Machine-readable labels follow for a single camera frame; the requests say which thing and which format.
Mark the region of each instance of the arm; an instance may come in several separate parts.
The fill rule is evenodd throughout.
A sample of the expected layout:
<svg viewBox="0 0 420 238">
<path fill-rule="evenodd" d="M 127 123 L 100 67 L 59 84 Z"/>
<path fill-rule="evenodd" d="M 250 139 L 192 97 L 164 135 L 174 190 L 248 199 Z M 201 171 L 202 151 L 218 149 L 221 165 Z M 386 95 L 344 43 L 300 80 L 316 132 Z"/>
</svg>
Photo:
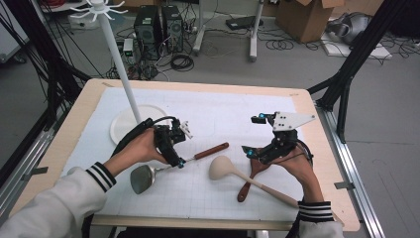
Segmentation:
<svg viewBox="0 0 420 238">
<path fill-rule="evenodd" d="M 343 237 L 343 227 L 334 221 L 331 202 L 324 201 L 319 181 L 304 153 L 296 148 L 272 163 L 284 167 L 302 185 L 304 201 L 298 202 L 299 214 L 293 224 L 298 227 L 299 236 Z"/>
<path fill-rule="evenodd" d="M 83 218 L 102 209 L 105 192 L 114 177 L 138 162 L 165 163 L 154 145 L 154 130 L 148 129 L 104 165 L 84 171 L 71 169 L 51 189 L 40 192 L 0 227 L 0 237 L 72 237 L 80 233 Z"/>
</svg>

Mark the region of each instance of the metal leg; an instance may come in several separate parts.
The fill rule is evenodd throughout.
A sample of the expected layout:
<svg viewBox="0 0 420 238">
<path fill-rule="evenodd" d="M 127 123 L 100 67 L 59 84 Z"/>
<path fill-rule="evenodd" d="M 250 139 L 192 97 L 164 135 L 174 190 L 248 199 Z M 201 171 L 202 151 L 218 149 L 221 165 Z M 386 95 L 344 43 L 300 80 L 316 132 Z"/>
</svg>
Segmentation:
<svg viewBox="0 0 420 238">
<path fill-rule="evenodd" d="M 257 230 L 256 238 L 269 238 L 268 231 L 266 230 Z"/>
<path fill-rule="evenodd" d="M 344 135 L 345 117 L 351 82 L 377 43 L 382 39 L 382 36 L 394 22 L 394 19 L 400 14 L 408 2 L 409 0 L 384 0 L 340 70 L 333 77 L 308 89 L 313 94 L 321 89 L 327 88 L 322 98 L 317 100 L 317 104 L 328 111 L 331 111 L 335 102 L 342 97 L 338 118 L 339 123 L 337 124 L 337 132 L 342 143 L 346 143 Z"/>
<path fill-rule="evenodd" d="M 194 47 L 192 48 L 197 57 L 198 53 L 200 52 L 201 43 L 203 42 L 204 32 L 206 30 L 206 26 L 204 26 L 203 22 L 203 12 L 203 5 L 201 4 L 200 0 L 198 3 L 198 33 L 197 38 L 195 39 Z"/>
<path fill-rule="evenodd" d="M 252 62 L 257 60 L 257 32 L 259 30 L 260 18 L 263 13 L 263 0 L 260 0 L 259 7 L 257 8 L 256 18 L 254 21 L 254 29 L 251 34 L 251 46 L 250 46 L 250 60 Z"/>
</svg>

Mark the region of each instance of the white stripe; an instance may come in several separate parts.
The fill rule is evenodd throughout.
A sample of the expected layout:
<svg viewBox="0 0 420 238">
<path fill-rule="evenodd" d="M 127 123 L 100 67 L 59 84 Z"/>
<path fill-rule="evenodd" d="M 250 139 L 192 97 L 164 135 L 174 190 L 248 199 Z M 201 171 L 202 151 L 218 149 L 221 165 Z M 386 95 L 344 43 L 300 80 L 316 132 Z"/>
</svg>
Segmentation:
<svg viewBox="0 0 420 238">
<path fill-rule="evenodd" d="M 95 170 L 92 168 L 89 168 L 89 171 L 101 182 L 101 184 L 105 187 L 106 190 L 109 190 L 111 187 L 108 185 L 108 183 L 105 182 L 105 180 L 100 176 Z"/>
<path fill-rule="evenodd" d="M 101 172 L 101 174 L 106 178 L 106 180 L 108 180 L 109 181 L 109 183 L 110 184 L 113 184 L 114 185 L 114 183 L 109 179 L 109 177 L 105 174 L 105 172 L 103 172 L 102 170 L 101 170 L 101 168 L 100 167 L 98 167 L 98 166 L 96 166 L 96 165 L 93 165 L 92 167 L 95 167 L 96 169 L 98 169 L 100 172 Z"/>
<path fill-rule="evenodd" d="M 313 209 L 313 208 L 322 208 L 322 209 L 331 209 L 331 205 L 299 205 L 299 207 Z"/>
<path fill-rule="evenodd" d="M 325 209 L 325 210 L 307 210 L 307 209 L 303 209 L 300 208 L 300 211 L 306 212 L 306 213 L 311 213 L 311 214 L 325 214 L 325 213 L 332 213 L 331 209 Z"/>
</svg>

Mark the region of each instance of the wooden spatula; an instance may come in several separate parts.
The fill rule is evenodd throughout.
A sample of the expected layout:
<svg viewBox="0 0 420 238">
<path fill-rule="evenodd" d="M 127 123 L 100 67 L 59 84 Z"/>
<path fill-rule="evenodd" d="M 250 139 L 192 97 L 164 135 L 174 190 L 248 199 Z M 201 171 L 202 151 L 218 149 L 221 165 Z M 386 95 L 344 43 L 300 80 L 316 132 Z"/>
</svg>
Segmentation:
<svg viewBox="0 0 420 238">
<path fill-rule="evenodd" d="M 270 165 L 264 165 L 257 160 L 250 160 L 250 162 L 251 162 L 251 175 L 250 175 L 251 179 L 253 179 L 259 172 L 263 172 L 266 169 L 268 169 L 268 167 L 270 166 Z M 245 198 L 247 198 L 248 191 L 250 190 L 250 186 L 251 184 L 249 182 L 246 182 L 244 186 L 241 188 L 241 190 L 238 193 L 239 202 L 243 202 Z"/>
</svg>

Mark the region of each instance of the white plate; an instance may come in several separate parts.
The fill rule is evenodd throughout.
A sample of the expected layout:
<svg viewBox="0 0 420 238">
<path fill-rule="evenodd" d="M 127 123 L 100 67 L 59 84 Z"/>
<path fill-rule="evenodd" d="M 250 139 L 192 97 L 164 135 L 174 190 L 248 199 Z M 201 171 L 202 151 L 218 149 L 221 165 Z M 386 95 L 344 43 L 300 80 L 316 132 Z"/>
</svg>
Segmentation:
<svg viewBox="0 0 420 238">
<path fill-rule="evenodd" d="M 154 121 L 166 116 L 166 113 L 153 105 L 138 105 L 141 120 L 144 121 L 152 118 Z M 159 122 L 158 124 L 169 124 L 168 120 Z M 118 145 L 123 137 L 137 126 L 136 118 L 134 117 L 133 110 L 127 108 L 122 111 L 111 123 L 110 135 L 112 141 Z"/>
</svg>

